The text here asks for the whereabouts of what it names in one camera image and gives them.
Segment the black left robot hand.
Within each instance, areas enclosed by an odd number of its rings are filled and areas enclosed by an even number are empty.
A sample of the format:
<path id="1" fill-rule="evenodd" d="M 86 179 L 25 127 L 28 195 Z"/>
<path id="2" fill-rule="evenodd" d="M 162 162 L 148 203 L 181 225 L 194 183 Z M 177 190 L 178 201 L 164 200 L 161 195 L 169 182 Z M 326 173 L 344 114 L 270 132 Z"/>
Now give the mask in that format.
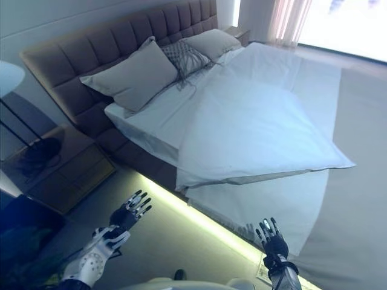
<path id="1" fill-rule="evenodd" d="M 152 208 L 151 197 L 138 190 L 110 216 L 109 225 L 129 231 Z"/>

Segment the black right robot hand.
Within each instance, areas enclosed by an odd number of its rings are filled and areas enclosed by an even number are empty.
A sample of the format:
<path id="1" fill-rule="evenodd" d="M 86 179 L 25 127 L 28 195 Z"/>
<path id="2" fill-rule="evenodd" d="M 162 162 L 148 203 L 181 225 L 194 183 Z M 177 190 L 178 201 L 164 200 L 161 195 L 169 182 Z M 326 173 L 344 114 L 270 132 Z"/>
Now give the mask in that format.
<path id="1" fill-rule="evenodd" d="M 264 218 L 255 232 L 267 256 L 287 258 L 289 249 L 273 217 Z"/>

